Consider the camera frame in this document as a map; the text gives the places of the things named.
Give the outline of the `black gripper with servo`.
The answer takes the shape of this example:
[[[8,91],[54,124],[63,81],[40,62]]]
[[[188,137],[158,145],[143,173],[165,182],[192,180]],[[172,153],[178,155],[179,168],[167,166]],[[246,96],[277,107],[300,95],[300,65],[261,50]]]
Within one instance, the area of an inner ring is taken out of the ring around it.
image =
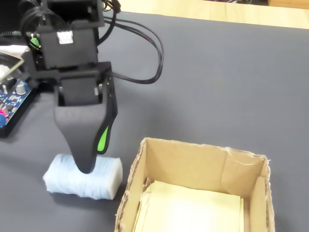
[[[59,105],[54,110],[55,122],[84,174],[93,171],[97,153],[107,152],[118,114],[111,67],[110,62],[49,70],[31,65],[33,79],[55,87]]]

